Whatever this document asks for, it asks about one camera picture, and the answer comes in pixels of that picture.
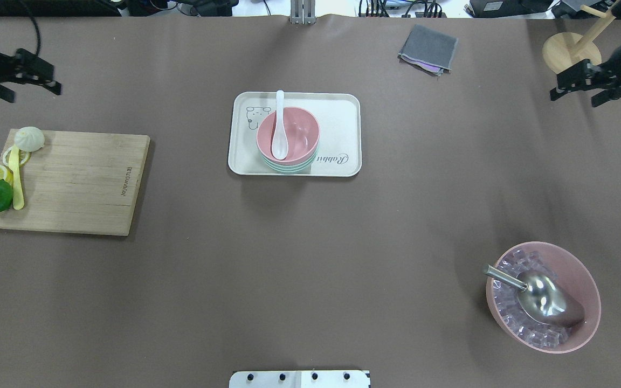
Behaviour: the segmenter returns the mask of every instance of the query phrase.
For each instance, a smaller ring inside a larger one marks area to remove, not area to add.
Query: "wooden base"
[[[2,151],[13,145],[12,129]],[[150,138],[43,130],[45,146],[20,168],[25,207],[0,229],[128,235]]]
[[[591,63],[596,65],[602,63],[601,52],[593,42],[589,42],[576,55],[571,54],[571,48],[576,46],[581,37],[581,34],[574,32],[560,32],[545,41],[543,59],[550,70],[554,71],[555,74],[560,74],[582,59],[591,59]]]

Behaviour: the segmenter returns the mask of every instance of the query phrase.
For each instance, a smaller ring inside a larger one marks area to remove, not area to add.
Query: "wooden cutting board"
[[[42,132],[45,147],[20,167],[25,207],[0,212],[0,228],[128,235],[150,137]]]

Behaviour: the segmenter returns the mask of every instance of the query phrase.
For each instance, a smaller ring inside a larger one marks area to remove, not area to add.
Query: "yellow spoon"
[[[18,166],[19,154],[18,147],[11,147],[9,154],[9,169],[13,172],[13,209],[20,210],[25,206],[23,200],[23,187],[20,184],[20,170]]]

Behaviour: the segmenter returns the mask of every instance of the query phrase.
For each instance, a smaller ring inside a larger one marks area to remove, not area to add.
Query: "ceramic spoon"
[[[272,136],[272,155],[277,160],[284,160],[289,153],[289,142],[284,130],[284,91],[277,91],[277,122]]]

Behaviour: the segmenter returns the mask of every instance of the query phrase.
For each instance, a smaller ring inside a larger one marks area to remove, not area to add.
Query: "white tray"
[[[361,169],[361,107],[352,95],[335,93],[284,93],[285,106],[313,113],[320,125],[318,155],[308,177],[350,177]],[[274,112],[274,92],[243,92],[234,100],[229,139],[229,168],[239,175],[285,175],[262,160],[256,145],[258,125]]]

